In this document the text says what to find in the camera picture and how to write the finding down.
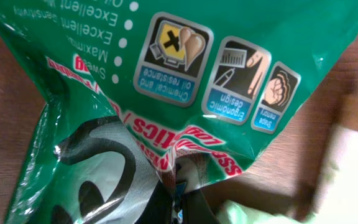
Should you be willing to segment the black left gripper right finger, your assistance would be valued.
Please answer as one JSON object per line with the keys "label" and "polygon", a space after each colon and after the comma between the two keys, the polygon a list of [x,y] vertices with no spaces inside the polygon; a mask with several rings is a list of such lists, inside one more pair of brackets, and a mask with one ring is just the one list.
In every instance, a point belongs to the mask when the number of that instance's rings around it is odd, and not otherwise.
{"label": "black left gripper right finger", "polygon": [[185,194],[181,205],[184,224],[219,224],[200,189]]}

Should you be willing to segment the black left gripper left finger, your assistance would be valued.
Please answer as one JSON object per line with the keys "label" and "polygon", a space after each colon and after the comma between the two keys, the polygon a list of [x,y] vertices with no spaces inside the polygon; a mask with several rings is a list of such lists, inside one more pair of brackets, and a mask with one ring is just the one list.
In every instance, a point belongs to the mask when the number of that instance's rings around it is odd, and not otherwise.
{"label": "black left gripper left finger", "polygon": [[171,224],[173,200],[165,186],[159,182],[135,224]]}

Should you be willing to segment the green 3M gloves packet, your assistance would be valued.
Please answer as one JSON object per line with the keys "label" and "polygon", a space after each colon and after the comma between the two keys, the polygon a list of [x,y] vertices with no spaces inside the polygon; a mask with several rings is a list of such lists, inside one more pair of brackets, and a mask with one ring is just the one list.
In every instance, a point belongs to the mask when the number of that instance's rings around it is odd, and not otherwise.
{"label": "green 3M gloves packet", "polygon": [[45,99],[6,223],[135,223],[243,174],[358,35],[358,1],[0,1]]}

